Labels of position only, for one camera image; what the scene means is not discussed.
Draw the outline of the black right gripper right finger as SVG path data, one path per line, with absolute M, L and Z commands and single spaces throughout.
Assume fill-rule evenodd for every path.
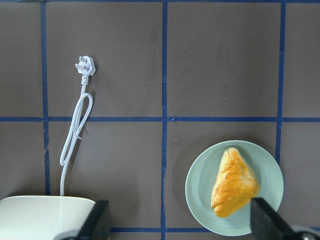
M 251 199 L 250 229 L 256 240 L 289 240 L 295 235 L 293 229 L 262 197 Z

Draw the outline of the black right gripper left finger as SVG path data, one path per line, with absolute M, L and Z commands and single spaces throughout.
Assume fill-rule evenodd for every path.
M 97 201 L 79 230 L 77 240 L 109 240 L 111 214 L 108 200 Z

